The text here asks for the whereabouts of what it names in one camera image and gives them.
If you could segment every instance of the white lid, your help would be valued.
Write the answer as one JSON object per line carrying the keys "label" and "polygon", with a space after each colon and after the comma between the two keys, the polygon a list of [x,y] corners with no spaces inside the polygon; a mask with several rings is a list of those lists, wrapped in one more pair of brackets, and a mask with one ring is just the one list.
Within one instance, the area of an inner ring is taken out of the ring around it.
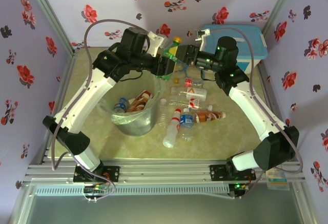
{"label": "white lid", "polygon": [[162,99],[160,100],[160,104],[161,104],[161,105],[165,105],[165,104],[166,104],[166,99],[165,99],[165,98],[162,98]]}
{"label": "white lid", "polygon": [[171,89],[171,94],[176,94],[178,92],[177,88],[176,87],[172,87]]}

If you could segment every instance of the clear plastic bottle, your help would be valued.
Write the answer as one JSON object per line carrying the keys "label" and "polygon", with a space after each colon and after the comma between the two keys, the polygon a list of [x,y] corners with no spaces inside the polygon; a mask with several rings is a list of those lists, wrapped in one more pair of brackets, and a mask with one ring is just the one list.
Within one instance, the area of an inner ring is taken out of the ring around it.
{"label": "clear plastic bottle", "polygon": [[212,105],[205,105],[203,102],[201,102],[197,98],[190,98],[187,100],[183,96],[179,95],[171,95],[168,99],[169,105],[174,105],[176,107],[183,107],[183,108],[189,108],[191,110],[212,110],[213,106]]}
{"label": "clear plastic bottle", "polygon": [[167,101],[165,98],[162,98],[159,101],[159,110],[158,110],[158,125],[161,128],[166,128],[167,127],[167,123],[168,123],[168,115],[167,115],[168,109],[167,109]]}
{"label": "clear plastic bottle", "polygon": [[176,135],[178,134],[178,130],[180,127],[180,116],[181,110],[176,109],[168,126],[166,136],[163,139],[163,145],[165,147],[172,148],[175,145]]}
{"label": "clear plastic bottle", "polygon": [[191,141],[194,137],[193,116],[188,108],[183,109],[183,114],[180,119],[181,138],[186,141]]}
{"label": "clear plastic bottle", "polygon": [[129,102],[121,97],[117,104],[114,105],[114,113],[125,113],[128,109]]}
{"label": "clear plastic bottle", "polygon": [[203,88],[194,88],[194,87],[172,87],[172,95],[180,95],[186,99],[196,98],[200,101],[206,100],[207,90]]}

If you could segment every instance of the clear plastic bin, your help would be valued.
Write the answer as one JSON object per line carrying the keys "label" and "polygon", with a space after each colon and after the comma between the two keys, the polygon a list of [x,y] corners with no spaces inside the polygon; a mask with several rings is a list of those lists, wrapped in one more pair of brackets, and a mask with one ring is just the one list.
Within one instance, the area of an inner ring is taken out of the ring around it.
{"label": "clear plastic bin", "polygon": [[[131,71],[122,79],[135,78],[139,75],[140,73]],[[158,101],[164,88],[161,79],[156,78],[148,71],[144,71],[141,78],[118,82],[109,90],[97,104],[98,112],[102,116],[112,119],[124,134],[131,136],[144,135],[156,124]],[[151,92],[153,98],[147,102],[142,111],[118,114],[113,112],[114,105],[121,97],[130,100],[136,98],[143,90]]]}

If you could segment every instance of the robotic arm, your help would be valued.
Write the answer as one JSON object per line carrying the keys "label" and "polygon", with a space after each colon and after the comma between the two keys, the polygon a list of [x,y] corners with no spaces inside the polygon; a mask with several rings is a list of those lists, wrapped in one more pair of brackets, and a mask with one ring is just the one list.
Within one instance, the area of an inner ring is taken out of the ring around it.
{"label": "robotic arm", "polygon": [[[90,139],[80,130],[91,110],[124,75],[131,70],[148,70],[156,76],[171,74],[175,63],[169,58],[157,54],[165,39],[142,29],[128,28],[117,47],[112,46],[101,52],[93,63],[90,86],[77,101],[66,117],[62,117],[73,100],[85,89],[85,83],[71,101],[54,117],[46,116],[43,124],[54,133],[60,119],[63,123],[56,136],[58,141],[74,155],[77,161],[92,172],[101,174],[103,164],[90,149]],[[147,51],[143,51],[145,42]],[[227,159],[227,171],[233,175],[238,171],[260,167],[268,170],[295,156],[285,137],[271,123],[266,114],[254,101],[250,93],[249,78],[236,66],[238,48],[231,37],[218,40],[215,54],[200,51],[192,45],[179,46],[176,57],[182,62],[195,67],[215,72],[219,88],[235,101],[255,127],[261,144],[254,150],[242,152]],[[284,128],[285,133],[297,145],[299,133],[295,127],[286,127],[261,101],[266,110]]]}

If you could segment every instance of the blue box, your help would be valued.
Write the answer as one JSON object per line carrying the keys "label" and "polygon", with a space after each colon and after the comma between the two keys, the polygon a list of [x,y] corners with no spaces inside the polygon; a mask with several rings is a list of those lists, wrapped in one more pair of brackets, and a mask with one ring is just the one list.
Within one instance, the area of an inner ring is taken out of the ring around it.
{"label": "blue box", "polygon": [[[219,28],[237,28],[241,30],[251,42],[254,53],[254,66],[256,66],[262,59],[266,59],[268,56],[267,45],[265,43],[263,34],[259,27],[250,25],[204,25],[202,29],[210,29],[210,31]],[[230,36],[237,41],[237,47],[239,49],[237,57],[237,65],[246,74],[251,73],[251,52],[246,40],[243,36],[234,30],[222,30],[218,32],[211,32],[210,36],[204,38],[203,51],[214,53],[216,44],[219,38],[223,36]]]}

